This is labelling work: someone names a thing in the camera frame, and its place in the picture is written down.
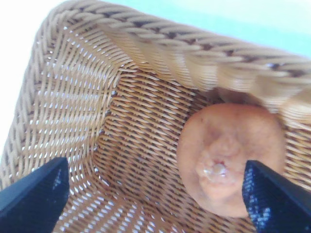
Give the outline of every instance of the woven wicker texture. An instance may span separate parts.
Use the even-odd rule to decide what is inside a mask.
[[[55,232],[254,232],[186,193],[186,120],[245,93],[276,113],[285,176],[311,191],[311,61],[98,1],[69,1],[39,29],[0,166],[0,189],[58,156],[70,198]]]

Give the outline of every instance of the table surface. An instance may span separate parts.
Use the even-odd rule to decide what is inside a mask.
[[[311,57],[311,0],[107,0],[147,14]],[[62,0],[5,1],[0,20],[0,150],[37,29]]]

